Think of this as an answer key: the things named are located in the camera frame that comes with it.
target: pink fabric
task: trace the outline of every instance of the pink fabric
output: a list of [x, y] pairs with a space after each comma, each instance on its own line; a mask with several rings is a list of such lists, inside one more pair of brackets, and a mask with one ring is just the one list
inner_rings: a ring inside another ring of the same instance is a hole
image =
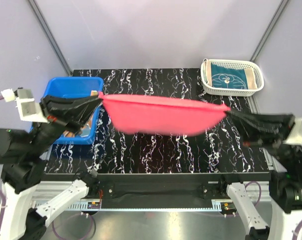
[[163, 96], [103, 95], [114, 127], [126, 134], [194, 136], [214, 127], [230, 108], [226, 105]]

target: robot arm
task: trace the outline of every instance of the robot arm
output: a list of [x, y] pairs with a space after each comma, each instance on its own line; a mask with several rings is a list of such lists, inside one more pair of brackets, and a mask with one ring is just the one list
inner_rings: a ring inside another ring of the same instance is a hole
[[226, 187], [246, 230], [246, 240], [292, 240], [302, 220], [302, 118], [288, 115], [227, 113], [243, 138], [244, 145], [265, 148], [287, 170], [271, 171], [271, 228], [249, 200], [243, 184]]
[[66, 99], [48, 95], [36, 103], [27, 89], [7, 90], [2, 95], [7, 102], [16, 100], [20, 118], [33, 123], [30, 132], [0, 128], [2, 191], [7, 198], [4, 215], [0, 211], [0, 240], [38, 240], [73, 202], [98, 194], [96, 174], [82, 173], [51, 201], [38, 209], [30, 208], [47, 164], [40, 156], [64, 131], [79, 134], [102, 100], [97, 96]]

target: blue plastic basket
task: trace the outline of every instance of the blue plastic basket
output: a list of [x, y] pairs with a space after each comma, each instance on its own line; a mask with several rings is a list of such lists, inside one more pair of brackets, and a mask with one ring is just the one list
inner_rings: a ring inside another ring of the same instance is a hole
[[[88, 97], [91, 91], [102, 91], [103, 80], [100, 77], [86, 77], [86, 76], [67, 76], [56, 77], [51, 79], [44, 92], [46, 95], [51, 95], [59, 98], [73, 99]], [[97, 129], [97, 118], [99, 117], [100, 107], [93, 113], [92, 126], [90, 132], [86, 136], [65, 137], [61, 136], [54, 143], [55, 144], [92, 144], [95, 140]]]

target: white plastic basket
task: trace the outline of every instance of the white plastic basket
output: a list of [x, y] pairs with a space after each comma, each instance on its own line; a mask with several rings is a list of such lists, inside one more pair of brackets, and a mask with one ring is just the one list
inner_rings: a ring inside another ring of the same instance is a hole
[[205, 68], [204, 59], [201, 64], [201, 79], [205, 92], [211, 95], [222, 95], [222, 96], [237, 96], [237, 97], [250, 97], [254, 93], [260, 91], [265, 86], [265, 82], [262, 76], [262, 72], [258, 65], [250, 61], [239, 61], [239, 60], [223, 60], [223, 59], [210, 59], [210, 62], [218, 66], [229, 68], [229, 69], [247, 69], [252, 68], [255, 75], [255, 82], [257, 89], [230, 89], [230, 88], [217, 88], [208, 85], [207, 74]]

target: cable clip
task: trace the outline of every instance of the cable clip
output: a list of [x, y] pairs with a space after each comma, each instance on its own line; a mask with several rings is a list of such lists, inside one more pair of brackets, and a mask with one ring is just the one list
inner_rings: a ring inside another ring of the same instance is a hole
[[0, 209], [5, 209], [8, 205], [0, 205]]
[[296, 237], [299, 235], [299, 233], [295, 232], [294, 230], [292, 231], [292, 233], [293, 233], [293, 235], [296, 236]]
[[85, 214], [85, 218], [87, 219], [88, 217], [89, 217], [89, 213], [86, 213], [86, 214]]

